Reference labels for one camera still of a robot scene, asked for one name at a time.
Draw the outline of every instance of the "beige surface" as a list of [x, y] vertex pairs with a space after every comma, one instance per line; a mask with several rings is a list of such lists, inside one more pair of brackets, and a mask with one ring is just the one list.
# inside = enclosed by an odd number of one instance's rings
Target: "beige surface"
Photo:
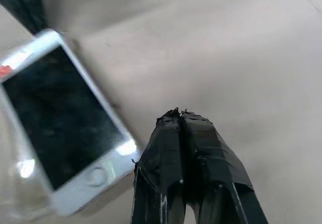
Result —
[[[321, 0], [46, 5], [142, 142], [171, 108], [207, 116], [244, 163], [270, 223], [321, 223]], [[132, 197], [91, 217], [39, 223], [126, 224]]]

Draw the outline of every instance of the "phone frame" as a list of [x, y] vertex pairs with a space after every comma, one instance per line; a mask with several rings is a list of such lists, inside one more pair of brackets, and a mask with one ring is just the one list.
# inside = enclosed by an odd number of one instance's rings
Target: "phone frame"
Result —
[[[61, 46], [69, 56], [71, 62], [74, 64], [84, 81], [94, 93], [105, 112], [112, 119], [120, 133], [124, 135], [126, 141], [115, 143], [114, 147], [105, 155], [99, 157], [95, 162], [89, 164], [72, 179], [68, 180], [65, 182], [65, 184], [54, 191], [49, 179], [47, 178], [47, 174], [43, 170], [40, 161], [37, 159], [37, 154], [19, 120], [13, 105], [11, 104], [4, 87], [2, 86], [2, 83], [59, 46]], [[2, 65], [6, 65], [8, 62], [15, 59], [20, 60], [18, 67], [5, 78], [0, 79], [1, 100], [8, 112], [8, 117], [13, 124], [14, 131], [21, 132], [30, 154], [36, 161], [36, 168], [34, 171], [40, 176], [40, 181], [45, 191], [48, 193], [52, 207], [56, 210], [58, 215], [70, 215], [82, 209], [82, 207], [97, 197], [101, 192], [107, 190], [116, 182], [132, 172], [134, 169], [134, 163], [132, 160], [139, 160], [142, 153], [141, 149], [125, 125], [122, 123], [121, 119], [113, 111], [113, 108], [105, 99], [104, 95], [96, 86], [94, 81], [91, 79], [86, 69], [82, 66], [80, 61], [68, 47], [66, 41], [60, 33], [54, 30], [45, 30], [41, 32], [40, 34], [36, 35], [31, 42], [20, 47], [13, 54], [2, 60], [1, 63]], [[101, 186], [90, 185], [88, 181], [89, 175], [96, 168], [104, 168], [107, 176], [106, 183]]]

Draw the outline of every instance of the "black phone screen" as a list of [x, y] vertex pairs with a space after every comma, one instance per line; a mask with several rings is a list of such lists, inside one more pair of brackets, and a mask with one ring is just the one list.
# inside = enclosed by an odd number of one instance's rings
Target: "black phone screen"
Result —
[[62, 47], [3, 87], [54, 190], [125, 141]]

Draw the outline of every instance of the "smartphone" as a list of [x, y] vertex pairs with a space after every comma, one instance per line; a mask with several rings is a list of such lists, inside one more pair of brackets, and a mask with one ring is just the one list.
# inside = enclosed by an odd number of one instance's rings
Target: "smartphone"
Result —
[[21, 176], [39, 171], [58, 215], [77, 212], [133, 171], [137, 142], [61, 34], [40, 33], [2, 69], [1, 100], [34, 157]]

